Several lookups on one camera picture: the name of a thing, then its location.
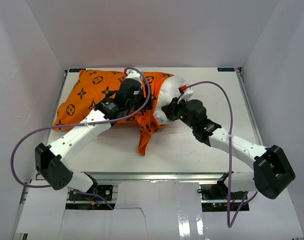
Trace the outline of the white pillow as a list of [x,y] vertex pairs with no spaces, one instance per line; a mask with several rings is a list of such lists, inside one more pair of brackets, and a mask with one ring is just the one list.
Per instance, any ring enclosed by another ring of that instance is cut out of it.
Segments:
[[180,94],[179,87],[185,83],[185,80],[179,76],[168,77],[161,85],[157,104],[154,111],[154,117],[163,118],[169,124],[171,121],[167,119],[165,113],[162,111],[163,106],[167,106],[171,103],[172,99]]

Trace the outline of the orange black patterned pillowcase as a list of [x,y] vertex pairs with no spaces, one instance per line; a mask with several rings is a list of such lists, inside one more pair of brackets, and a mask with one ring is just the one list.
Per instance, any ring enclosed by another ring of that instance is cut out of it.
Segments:
[[[119,122],[120,124],[139,125],[138,152],[142,156],[146,153],[148,142],[153,133],[165,126],[159,125],[153,114],[162,83],[168,77],[174,76],[163,72],[145,72],[144,75],[151,87],[154,100],[153,109],[141,110],[135,116]],[[71,129],[71,124],[80,123],[107,94],[119,89],[120,84],[125,80],[125,76],[120,71],[94,69],[81,71],[69,96],[57,110],[57,117],[54,122],[55,129],[57,131],[67,131]]]

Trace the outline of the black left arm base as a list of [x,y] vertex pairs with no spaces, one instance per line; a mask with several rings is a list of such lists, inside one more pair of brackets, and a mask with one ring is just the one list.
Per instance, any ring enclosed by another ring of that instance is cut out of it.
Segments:
[[106,201],[112,200],[113,186],[112,185],[98,185],[95,190],[91,191],[91,195],[85,195],[71,190],[68,196],[70,201],[92,201],[102,202],[102,198]]

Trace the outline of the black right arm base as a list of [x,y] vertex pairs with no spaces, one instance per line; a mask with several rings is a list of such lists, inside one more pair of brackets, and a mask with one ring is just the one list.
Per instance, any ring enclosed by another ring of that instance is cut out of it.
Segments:
[[[228,187],[224,183],[224,180],[227,180],[227,178],[228,173],[224,173],[215,184],[201,184],[197,192],[201,194],[202,200],[227,200]],[[231,191],[231,203],[234,203],[236,200],[242,200],[244,194],[244,191]]]

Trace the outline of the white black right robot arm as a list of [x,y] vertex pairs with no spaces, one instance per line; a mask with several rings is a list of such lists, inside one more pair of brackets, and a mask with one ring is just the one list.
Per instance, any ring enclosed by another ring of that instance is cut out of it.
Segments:
[[201,101],[174,98],[162,110],[169,120],[180,120],[189,126],[199,142],[231,154],[251,168],[250,172],[225,173],[217,181],[221,198],[227,200],[236,192],[255,191],[273,200],[294,181],[295,173],[281,147],[266,147],[231,136],[207,117]]

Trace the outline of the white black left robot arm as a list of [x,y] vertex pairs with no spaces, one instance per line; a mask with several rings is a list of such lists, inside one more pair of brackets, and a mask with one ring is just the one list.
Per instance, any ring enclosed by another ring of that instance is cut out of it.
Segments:
[[114,77],[98,75],[94,78],[79,78],[76,86],[66,102],[60,105],[57,121],[80,123],[71,128],[64,136],[48,146],[39,144],[36,149],[36,169],[54,190],[64,187],[80,190],[80,194],[88,200],[97,195],[95,180],[85,172],[72,171],[69,164],[96,136],[110,129],[115,123],[137,124],[140,127],[138,152],[144,156],[153,133],[169,123],[162,107],[170,104],[179,94],[183,80],[174,76],[163,76],[153,72],[147,77],[153,108],[134,114],[128,119],[123,117],[131,111],[125,100],[114,99],[125,92],[134,93],[130,103],[139,107],[144,103],[141,83],[136,79],[124,78],[119,81]]

